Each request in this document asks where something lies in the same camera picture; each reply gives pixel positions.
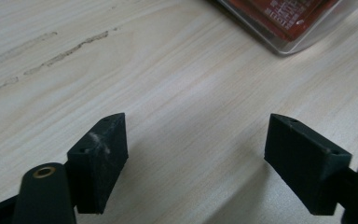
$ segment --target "wood grain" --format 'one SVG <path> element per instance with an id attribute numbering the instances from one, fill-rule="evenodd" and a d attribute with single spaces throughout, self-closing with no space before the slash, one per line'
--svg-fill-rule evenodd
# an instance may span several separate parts
<path id="1" fill-rule="evenodd" d="M 78 223 L 339 223 L 263 160 L 270 113 L 358 167 L 358 10 L 280 58 L 214 1 L 0 1 L 0 202 L 125 112 L 130 158 L 105 214 Z"/>

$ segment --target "black clamp jaw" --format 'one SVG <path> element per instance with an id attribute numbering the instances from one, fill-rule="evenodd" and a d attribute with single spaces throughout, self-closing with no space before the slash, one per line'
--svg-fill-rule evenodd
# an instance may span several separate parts
<path id="1" fill-rule="evenodd" d="M 332 216 L 340 203 L 341 223 L 358 224 L 358 171 L 349 168 L 351 153 L 296 119 L 272 114 L 265 160 L 310 213 Z"/>
<path id="2" fill-rule="evenodd" d="M 127 160 L 124 114 L 98 121 L 67 153 L 66 164 L 28 171 L 20 193 L 0 203 L 0 223 L 76 223 L 78 213 L 102 214 Z"/>

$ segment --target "dust mark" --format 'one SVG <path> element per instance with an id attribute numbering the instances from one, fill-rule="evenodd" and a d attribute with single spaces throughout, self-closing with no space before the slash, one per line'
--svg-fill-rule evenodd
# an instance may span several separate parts
<path id="1" fill-rule="evenodd" d="M 96 147 L 103 147 L 103 152 L 105 155 L 110 154 L 110 148 L 107 146 L 107 144 L 104 142 L 103 137 L 99 136 L 96 133 L 89 133 L 89 136 L 91 137 L 92 141 L 96 144 Z"/>
<path id="2" fill-rule="evenodd" d="M 119 30 L 121 30 L 121 27 L 122 27 L 122 25 L 119 25 L 119 26 L 114 27 L 114 28 L 111 29 L 111 30 L 112 30 L 112 31 L 119 31 Z"/>
<path id="3" fill-rule="evenodd" d="M 33 46 L 35 46 L 36 44 L 45 41 L 49 38 L 52 38 L 53 36 L 57 35 L 57 32 L 51 32 L 48 34 L 44 34 L 41 35 L 35 39 L 29 40 L 13 49 L 10 49 L 8 51 L 6 51 L 5 53 L 0 54 L 0 63 L 3 63 L 11 58 L 17 57 L 21 54 L 23 54 L 24 51 L 26 51 L 27 49 L 32 48 Z"/>
<path id="4" fill-rule="evenodd" d="M 105 31 L 101 34 L 98 34 L 98 35 L 95 35 L 93 37 L 90 37 L 90 38 L 87 38 L 85 41 L 81 42 L 80 44 L 76 45 L 74 48 L 72 49 L 68 49 L 67 51 L 65 51 L 64 53 L 61 53 L 57 56 L 55 56 L 54 58 L 40 64 L 39 66 L 35 67 L 35 68 L 32 68 L 26 72 L 24 72 L 24 75 L 26 76 L 30 76 L 36 72 L 38 72 L 40 69 L 42 69 L 43 67 L 47 66 L 47 67 L 50 67 L 52 66 L 53 64 L 63 60 L 64 58 L 66 58 L 67 56 L 75 53 L 77 50 L 81 49 L 81 47 L 83 47 L 83 45 L 85 44 L 90 44 L 92 43 L 93 41 L 96 41 L 96 40 L 100 40 L 100 39 L 103 39 L 105 37 L 107 37 L 109 35 L 109 32 L 108 31 Z"/>
<path id="5" fill-rule="evenodd" d="M 11 77 L 9 79 L 7 79 L 3 84 L 0 85 L 0 90 L 8 85 L 12 85 L 19 82 L 19 78 L 18 77 Z"/>

